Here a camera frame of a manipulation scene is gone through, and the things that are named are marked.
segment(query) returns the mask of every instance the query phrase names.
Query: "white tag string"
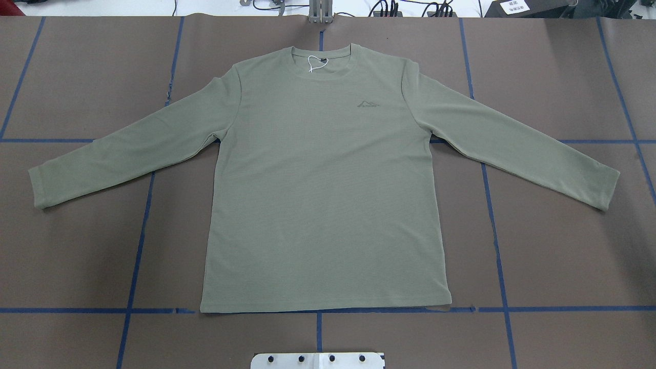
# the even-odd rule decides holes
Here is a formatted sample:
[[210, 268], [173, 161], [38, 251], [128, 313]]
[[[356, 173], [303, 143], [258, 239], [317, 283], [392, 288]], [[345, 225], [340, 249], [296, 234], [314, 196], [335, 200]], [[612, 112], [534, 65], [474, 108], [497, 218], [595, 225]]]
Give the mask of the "white tag string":
[[316, 56], [314, 56], [314, 55], [310, 55], [310, 56], [308, 56], [308, 64], [310, 65], [310, 73], [312, 73], [312, 70], [319, 69], [319, 68], [323, 68], [323, 67], [325, 67], [326, 65], [328, 65], [328, 59], [326, 59], [326, 63], [325, 63], [324, 65], [322, 65], [322, 66], [318, 66], [318, 67], [315, 68], [315, 67], [312, 66], [312, 64], [310, 64], [310, 58], [315, 58], [315, 59], [318, 59], [319, 61], [321, 61], [320, 58], [318, 58], [318, 57], [316, 57]]

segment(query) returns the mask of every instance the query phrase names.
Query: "shirt hem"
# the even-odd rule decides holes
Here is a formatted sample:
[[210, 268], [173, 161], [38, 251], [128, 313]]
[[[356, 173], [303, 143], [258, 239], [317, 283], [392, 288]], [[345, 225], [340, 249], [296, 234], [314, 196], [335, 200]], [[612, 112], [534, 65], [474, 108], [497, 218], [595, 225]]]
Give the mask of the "shirt hem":
[[314, 311], [325, 309], [377, 308], [377, 307], [434, 307], [450, 305], [451, 296], [427, 298], [404, 297], [402, 299], [333, 299], [330, 301], [267, 301], [263, 303], [202, 303], [201, 313], [278, 313], [289, 311]]

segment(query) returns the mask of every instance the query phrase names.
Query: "shirt sleeve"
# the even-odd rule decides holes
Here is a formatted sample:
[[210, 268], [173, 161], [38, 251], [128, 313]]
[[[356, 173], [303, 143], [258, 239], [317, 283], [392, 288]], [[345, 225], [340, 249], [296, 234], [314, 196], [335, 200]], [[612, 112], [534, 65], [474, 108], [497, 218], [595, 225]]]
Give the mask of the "shirt sleeve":
[[617, 170], [421, 74], [412, 60], [401, 90], [419, 127], [462, 155], [608, 210]]
[[240, 102], [241, 83], [233, 65], [198, 92], [29, 169], [34, 206], [53, 206], [195, 156], [226, 136]]

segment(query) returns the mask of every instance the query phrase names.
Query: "white label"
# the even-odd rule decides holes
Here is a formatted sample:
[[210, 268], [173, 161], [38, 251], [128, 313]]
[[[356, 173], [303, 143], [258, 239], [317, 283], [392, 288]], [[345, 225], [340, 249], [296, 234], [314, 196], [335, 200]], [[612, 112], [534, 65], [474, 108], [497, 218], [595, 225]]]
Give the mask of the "white label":
[[524, 0], [506, 1], [505, 3], [499, 3], [499, 5], [501, 5], [503, 11], [506, 12], [506, 14], [515, 14], [515, 13], [530, 11], [529, 6], [526, 5], [526, 2]]

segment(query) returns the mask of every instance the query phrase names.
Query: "crew neck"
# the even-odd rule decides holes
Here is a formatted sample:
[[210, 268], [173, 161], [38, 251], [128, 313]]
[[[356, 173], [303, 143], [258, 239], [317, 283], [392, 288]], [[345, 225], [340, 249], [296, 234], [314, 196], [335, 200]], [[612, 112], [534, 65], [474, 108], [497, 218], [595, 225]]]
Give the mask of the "crew neck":
[[[297, 77], [305, 79], [316, 79], [319, 81], [326, 81], [330, 79], [338, 79], [348, 75], [358, 63], [358, 56], [360, 51], [360, 45], [351, 43], [348, 46], [345, 46], [341, 49], [328, 50], [328, 51], [314, 51], [314, 50], [304, 50], [299, 49], [295, 46], [290, 46], [284, 49], [284, 64], [287, 66], [287, 69]], [[341, 56], [348, 56], [350, 58], [348, 63], [341, 69], [332, 72], [332, 73], [321, 73], [321, 72], [308, 72], [309, 68], [305, 71], [297, 68], [297, 65], [294, 63], [294, 55], [303, 56], [307, 58], [310, 55], [314, 55], [318, 58], [339, 58]]]

